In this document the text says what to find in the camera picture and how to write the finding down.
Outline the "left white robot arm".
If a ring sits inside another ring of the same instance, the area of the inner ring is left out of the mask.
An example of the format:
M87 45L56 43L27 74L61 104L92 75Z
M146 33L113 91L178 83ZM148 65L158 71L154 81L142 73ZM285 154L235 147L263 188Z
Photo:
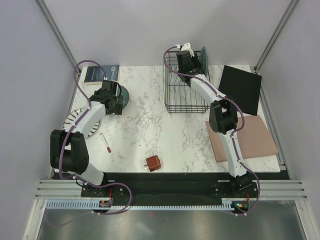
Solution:
M103 80L101 88L90 97L75 120L61 130L50 134L50 165L63 173L92 186L99 197L106 196L110 185L104 181L105 173L90 163L86 139L93 127L106 115L121 115L123 111L122 87L117 81Z

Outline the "grey-green round plate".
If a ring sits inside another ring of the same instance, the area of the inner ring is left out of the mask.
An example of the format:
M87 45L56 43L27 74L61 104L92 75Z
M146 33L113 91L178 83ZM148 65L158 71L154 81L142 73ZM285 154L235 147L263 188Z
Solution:
M209 71L209 57L208 57L205 46L201 48L200 55L199 55L199 62L200 62L201 70L203 74L207 76Z

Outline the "dark teal floral plate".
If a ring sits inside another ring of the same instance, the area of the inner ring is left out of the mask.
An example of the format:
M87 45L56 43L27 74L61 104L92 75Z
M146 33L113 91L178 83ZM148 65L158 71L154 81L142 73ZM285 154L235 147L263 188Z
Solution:
M118 98L118 104L122 104L122 109L124 110L130 101L130 94L124 86L120 86L121 93Z

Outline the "wire dish rack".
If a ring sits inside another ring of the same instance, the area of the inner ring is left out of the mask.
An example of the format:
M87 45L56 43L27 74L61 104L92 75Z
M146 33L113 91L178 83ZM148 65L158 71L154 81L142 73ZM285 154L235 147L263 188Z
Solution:
M195 90L175 73L178 71L177 50L168 50L163 61L163 101L170 114L205 113L210 106Z

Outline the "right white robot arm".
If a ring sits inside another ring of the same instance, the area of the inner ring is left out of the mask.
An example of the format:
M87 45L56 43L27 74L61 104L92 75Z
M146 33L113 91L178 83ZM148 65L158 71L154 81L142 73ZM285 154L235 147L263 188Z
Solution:
M247 170L242 166L242 152L238 142L237 123L239 106L208 80L200 69L200 62L191 50L180 50L177 54L178 75L191 89L210 105L209 125L218 134L228 163L230 180L226 190L235 197L247 191L244 182Z

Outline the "blue polka dot plate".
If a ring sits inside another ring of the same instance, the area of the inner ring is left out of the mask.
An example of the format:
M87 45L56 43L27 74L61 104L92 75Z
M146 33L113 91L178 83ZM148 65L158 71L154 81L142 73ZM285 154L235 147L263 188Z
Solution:
M194 53L194 58L195 58L194 62L195 62L196 67L200 69L202 67L202 65L201 65L201 62L200 62L200 59L198 56L198 52Z

